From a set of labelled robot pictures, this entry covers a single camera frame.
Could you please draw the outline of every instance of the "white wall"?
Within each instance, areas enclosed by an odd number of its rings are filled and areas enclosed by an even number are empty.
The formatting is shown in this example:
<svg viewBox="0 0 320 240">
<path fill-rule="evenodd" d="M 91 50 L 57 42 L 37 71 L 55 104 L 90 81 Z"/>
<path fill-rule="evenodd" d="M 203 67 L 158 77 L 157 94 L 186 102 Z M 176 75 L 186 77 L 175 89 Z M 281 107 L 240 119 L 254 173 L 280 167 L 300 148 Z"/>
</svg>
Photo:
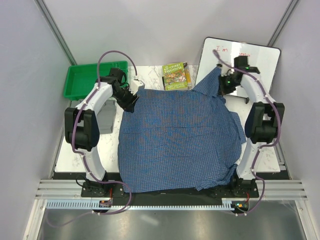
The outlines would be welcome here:
<svg viewBox="0 0 320 240">
<path fill-rule="evenodd" d="M 281 144 L 320 224 L 319 0 L 299 2 L 275 47 L 282 50 L 271 93 L 285 105 Z"/>
<path fill-rule="evenodd" d="M 206 37 L 266 45 L 290 0 L 44 0 L 78 64 L 198 64 Z M 126 60 L 119 54 L 108 61 Z"/>
<path fill-rule="evenodd" d="M 63 127 L 69 62 L 33 0 L 1 0 L 0 36 L 0 238 L 19 240 Z"/>
</svg>

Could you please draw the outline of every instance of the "red handwriting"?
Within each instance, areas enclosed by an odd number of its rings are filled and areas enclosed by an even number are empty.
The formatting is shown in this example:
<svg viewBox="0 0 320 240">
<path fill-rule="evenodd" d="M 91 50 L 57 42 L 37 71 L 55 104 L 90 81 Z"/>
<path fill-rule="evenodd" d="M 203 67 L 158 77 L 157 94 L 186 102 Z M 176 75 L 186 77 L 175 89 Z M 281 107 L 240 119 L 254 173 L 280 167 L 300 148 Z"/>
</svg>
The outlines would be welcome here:
<svg viewBox="0 0 320 240">
<path fill-rule="evenodd" d="M 216 51 L 220 52 L 220 50 L 222 50 L 222 52 L 228 52 L 228 48 L 224 48 L 224 46 L 216 46 Z M 249 53 L 245 53 L 245 52 L 239 52 L 239 56 L 248 56 L 250 57 Z"/>
</svg>

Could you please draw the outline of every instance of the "table surface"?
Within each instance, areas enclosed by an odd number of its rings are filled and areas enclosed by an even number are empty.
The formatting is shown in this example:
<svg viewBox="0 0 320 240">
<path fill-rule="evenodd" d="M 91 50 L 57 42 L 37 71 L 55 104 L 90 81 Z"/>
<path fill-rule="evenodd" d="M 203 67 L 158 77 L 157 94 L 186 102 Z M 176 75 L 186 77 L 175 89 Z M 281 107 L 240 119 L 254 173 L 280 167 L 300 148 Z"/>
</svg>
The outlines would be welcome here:
<svg viewBox="0 0 320 240">
<path fill-rule="evenodd" d="M 197 77 L 198 66 L 190 65 L 190 75 L 192 84 L 194 86 Z M 164 90 L 162 83 L 162 66 L 137 66 L 139 79 L 145 83 L 146 89 Z M 128 68 L 128 79 L 134 76 L 133 67 Z M 245 104 L 245 100 L 236 96 L 225 96 L 226 107 L 232 111 L 237 112 L 242 127 L 245 126 L 248 114 L 250 112 L 252 103 Z M 123 110 L 116 104 L 116 115 L 113 125 L 113 132 L 110 134 L 101 134 L 98 143 L 98 152 L 101 163 L 105 170 L 110 173 L 118 173 L 118 143 L 119 143 L 119 129 L 121 125 Z M 242 145 L 242 154 L 246 148 L 246 143 Z M 278 159 L 273 147 L 264 148 L 261 151 L 261 161 L 256 167 L 259 173 L 278 173 L 280 167 Z M 63 139 L 58 160 L 55 167 L 55 172 L 85 172 L 85 167 L 78 154 L 72 152 L 71 145 Z"/>
</svg>

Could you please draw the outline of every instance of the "green book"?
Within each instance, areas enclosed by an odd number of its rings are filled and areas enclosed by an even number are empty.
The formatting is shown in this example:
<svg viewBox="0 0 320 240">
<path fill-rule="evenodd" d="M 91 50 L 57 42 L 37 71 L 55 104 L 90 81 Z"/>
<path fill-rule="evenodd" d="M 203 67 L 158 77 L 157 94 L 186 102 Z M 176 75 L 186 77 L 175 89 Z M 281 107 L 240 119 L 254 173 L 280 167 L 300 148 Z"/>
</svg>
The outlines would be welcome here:
<svg viewBox="0 0 320 240">
<path fill-rule="evenodd" d="M 188 90 L 183 62 L 162 66 L 164 90 Z"/>
</svg>

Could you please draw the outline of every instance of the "checkered cloth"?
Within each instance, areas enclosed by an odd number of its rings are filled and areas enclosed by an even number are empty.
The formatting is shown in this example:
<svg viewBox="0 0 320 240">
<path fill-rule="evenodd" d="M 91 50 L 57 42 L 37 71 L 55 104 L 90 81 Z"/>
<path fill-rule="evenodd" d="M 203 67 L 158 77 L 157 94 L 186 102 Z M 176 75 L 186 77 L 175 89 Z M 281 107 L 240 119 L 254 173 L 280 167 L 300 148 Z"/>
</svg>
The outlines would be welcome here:
<svg viewBox="0 0 320 240">
<path fill-rule="evenodd" d="M 238 114 L 217 96 L 220 73 L 215 68 L 190 91 L 139 90 L 134 113 L 123 113 L 118 146 L 132 192 L 230 182 L 246 139 Z"/>
</svg>

